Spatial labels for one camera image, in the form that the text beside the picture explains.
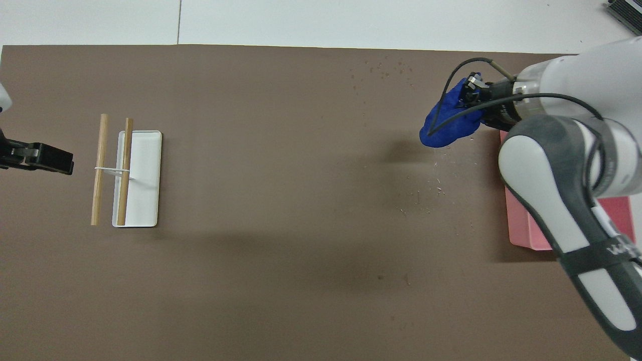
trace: brown table surface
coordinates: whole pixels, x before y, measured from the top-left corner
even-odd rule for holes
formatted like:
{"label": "brown table surface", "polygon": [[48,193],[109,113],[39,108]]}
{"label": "brown table surface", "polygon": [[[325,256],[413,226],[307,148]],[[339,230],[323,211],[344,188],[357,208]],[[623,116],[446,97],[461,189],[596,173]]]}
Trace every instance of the brown table surface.
{"label": "brown table surface", "polygon": [[[499,136],[419,143],[452,68],[554,55],[5,46],[2,360],[625,360],[550,253],[508,242]],[[468,66],[497,80],[486,64]],[[164,134],[159,224],[89,225],[101,113]]]}

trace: pink container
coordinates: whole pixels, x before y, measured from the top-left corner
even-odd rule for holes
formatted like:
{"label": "pink container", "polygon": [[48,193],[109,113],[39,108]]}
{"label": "pink container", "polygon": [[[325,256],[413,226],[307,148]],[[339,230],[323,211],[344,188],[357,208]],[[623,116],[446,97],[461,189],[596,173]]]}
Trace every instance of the pink container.
{"label": "pink container", "polygon": [[[501,139],[506,132],[500,132]],[[551,246],[530,213],[508,190],[506,191],[506,209],[508,212],[508,237],[514,245],[528,247],[536,251],[549,251]],[[631,203],[628,197],[600,199],[600,204],[620,232],[635,242]]]}

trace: white wall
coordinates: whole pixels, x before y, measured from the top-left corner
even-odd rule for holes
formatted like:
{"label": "white wall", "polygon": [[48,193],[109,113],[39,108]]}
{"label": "white wall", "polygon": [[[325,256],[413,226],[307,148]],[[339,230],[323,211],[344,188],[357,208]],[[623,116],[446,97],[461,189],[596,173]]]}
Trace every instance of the white wall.
{"label": "white wall", "polygon": [[2,0],[0,46],[181,43],[578,53],[632,36],[604,3]]}

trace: wooden dowel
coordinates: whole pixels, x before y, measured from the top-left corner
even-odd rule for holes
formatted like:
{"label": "wooden dowel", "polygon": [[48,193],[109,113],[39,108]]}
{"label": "wooden dowel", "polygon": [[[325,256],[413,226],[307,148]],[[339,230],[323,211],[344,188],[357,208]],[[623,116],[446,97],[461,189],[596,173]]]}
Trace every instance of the wooden dowel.
{"label": "wooden dowel", "polygon": [[116,225],[125,225],[125,216],[127,214],[127,193],[129,190],[129,168],[132,161],[132,131],[134,130],[134,120],[125,119],[125,141],[123,142],[123,176],[121,177],[120,197],[118,198],[118,214]]}
{"label": "wooden dowel", "polygon": [[[98,130],[98,154],[96,155],[96,166],[105,166],[105,152],[107,151],[107,126],[109,116],[100,114],[100,129]],[[91,203],[91,225],[98,225],[100,215],[100,202],[103,190],[103,170],[97,169],[94,177],[94,198]]]}

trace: black cable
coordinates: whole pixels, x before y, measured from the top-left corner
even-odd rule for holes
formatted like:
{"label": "black cable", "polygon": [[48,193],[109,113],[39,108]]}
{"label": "black cable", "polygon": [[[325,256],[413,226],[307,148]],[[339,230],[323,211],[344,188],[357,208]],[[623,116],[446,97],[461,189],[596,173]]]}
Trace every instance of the black cable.
{"label": "black cable", "polygon": [[500,72],[503,76],[508,78],[510,81],[514,81],[515,78],[507,71],[505,71],[499,64],[495,63],[493,59],[489,58],[470,58],[468,60],[464,60],[463,62],[459,63],[455,67],[455,69],[450,73],[450,76],[448,77],[448,80],[446,80],[446,85],[444,86],[444,90],[442,91],[441,97],[439,98],[439,101],[437,102],[437,111],[435,112],[435,116],[433,116],[433,121],[430,123],[430,128],[428,132],[430,134],[433,133],[433,127],[435,126],[435,123],[437,122],[437,118],[439,117],[439,113],[441,112],[441,106],[442,103],[444,102],[444,98],[446,97],[446,93],[448,92],[448,87],[450,86],[450,82],[453,80],[453,77],[455,76],[455,73],[459,71],[464,65],[474,63],[474,62],[485,62],[490,64],[495,70]]}
{"label": "black cable", "polygon": [[466,110],[463,110],[462,112],[459,112],[455,114],[454,116],[451,116],[450,118],[444,120],[443,123],[441,123],[437,128],[431,129],[428,131],[428,136],[432,136],[435,132],[438,132],[441,128],[445,127],[449,123],[452,123],[455,119],[468,115],[472,112],[475,112],[477,110],[481,109],[486,109],[488,107],[494,107],[495,105],[503,104],[503,103],[508,103],[510,101],[517,101],[517,100],[522,100],[522,99],[528,99],[528,98],[558,98],[558,99],[564,99],[568,101],[572,101],[573,103],[576,103],[577,105],[585,108],[588,110],[591,114],[593,114],[594,117],[598,118],[599,120],[604,120],[602,118],[602,115],[592,106],[590,106],[588,103],[585,101],[579,100],[578,98],[570,95],[565,95],[565,94],[558,94],[555,92],[538,92],[535,94],[517,94],[517,95],[512,95],[512,96],[507,96],[506,98],[501,98],[501,99],[496,99],[496,100],[491,100],[487,101],[483,104],[475,105],[474,107],[470,107]]}

